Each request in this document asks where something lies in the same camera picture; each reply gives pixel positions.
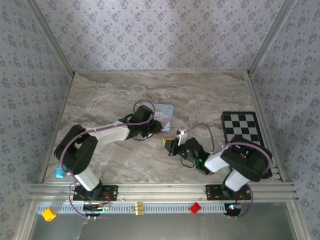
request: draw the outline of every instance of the marble floor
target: marble floor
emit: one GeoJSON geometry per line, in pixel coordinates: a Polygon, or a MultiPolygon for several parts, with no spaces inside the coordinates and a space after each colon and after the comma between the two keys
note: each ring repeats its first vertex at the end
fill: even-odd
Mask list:
{"type": "MultiPolygon", "coordinates": [[[[133,104],[148,99],[173,105],[171,132],[145,141],[118,141],[96,148],[91,169],[103,183],[219,183],[229,173],[223,169],[204,176],[181,165],[180,157],[169,157],[163,137],[175,137],[178,128],[197,123],[210,126],[215,149],[225,143],[221,123],[223,111],[252,111],[253,105],[242,73],[87,73],[76,74],[70,89],[53,149],[70,128],[113,123],[132,113],[133,104]]],[[[195,137],[204,150],[212,150],[210,135],[198,127],[195,137]]],[[[56,178],[58,160],[50,157],[44,181],[72,182],[70,176],[56,178]]]]}

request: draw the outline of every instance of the chessboard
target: chessboard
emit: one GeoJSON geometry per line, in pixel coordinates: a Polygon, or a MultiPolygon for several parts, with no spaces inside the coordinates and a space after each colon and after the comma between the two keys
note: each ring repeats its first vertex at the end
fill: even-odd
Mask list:
{"type": "MultiPolygon", "coordinates": [[[[221,120],[226,144],[238,135],[262,147],[265,146],[254,111],[224,111],[221,120]]],[[[262,178],[267,179],[268,177],[272,177],[270,169],[262,178]]]]}

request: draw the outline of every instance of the small yellow block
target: small yellow block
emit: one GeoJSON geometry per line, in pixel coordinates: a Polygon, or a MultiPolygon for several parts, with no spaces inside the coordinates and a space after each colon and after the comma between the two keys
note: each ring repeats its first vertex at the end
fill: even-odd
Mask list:
{"type": "Polygon", "coordinates": [[[169,140],[175,140],[175,138],[174,137],[167,137],[167,138],[164,138],[164,139],[162,139],[162,141],[163,141],[163,146],[165,146],[166,145],[166,141],[169,141],[169,140]]]}
{"type": "Polygon", "coordinates": [[[135,208],[135,215],[143,215],[144,212],[144,203],[143,202],[136,202],[134,205],[135,208]]]}
{"type": "Polygon", "coordinates": [[[54,219],[57,215],[55,214],[55,212],[50,209],[47,208],[43,213],[42,216],[44,217],[44,220],[46,220],[47,222],[51,222],[52,219],[54,219]]]}

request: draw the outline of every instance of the metal rail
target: metal rail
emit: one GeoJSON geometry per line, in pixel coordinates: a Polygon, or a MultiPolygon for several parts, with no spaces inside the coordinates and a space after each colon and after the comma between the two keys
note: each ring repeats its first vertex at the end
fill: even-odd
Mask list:
{"type": "MultiPolygon", "coordinates": [[[[298,195],[292,182],[251,183],[257,203],[296,202],[298,195]]],[[[29,199],[34,203],[63,203],[70,183],[33,184],[29,199]]],[[[207,201],[205,183],[120,183],[118,203],[231,203],[232,200],[207,201]]]]}

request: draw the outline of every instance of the mounting plate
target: mounting plate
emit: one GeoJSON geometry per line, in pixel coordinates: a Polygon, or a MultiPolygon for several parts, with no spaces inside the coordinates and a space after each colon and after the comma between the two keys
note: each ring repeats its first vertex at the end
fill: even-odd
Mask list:
{"type": "MultiPolygon", "coordinates": [[[[89,198],[86,195],[78,194],[81,193],[82,186],[76,186],[73,194],[73,201],[97,201],[97,202],[107,202],[108,197],[100,194],[95,199],[89,198]]],[[[101,193],[108,193],[111,201],[116,201],[118,196],[118,186],[117,185],[102,185],[101,193]]]]}
{"type": "MultiPolygon", "coordinates": [[[[240,194],[243,194],[245,197],[245,200],[251,200],[251,195],[249,192],[249,187],[247,185],[244,185],[240,190],[238,191],[240,194]]],[[[225,200],[243,200],[242,196],[238,199],[238,196],[236,195],[233,198],[227,198],[224,196],[221,185],[220,184],[210,184],[210,185],[205,185],[205,193],[206,193],[206,199],[208,201],[225,201],[225,200]]]]}

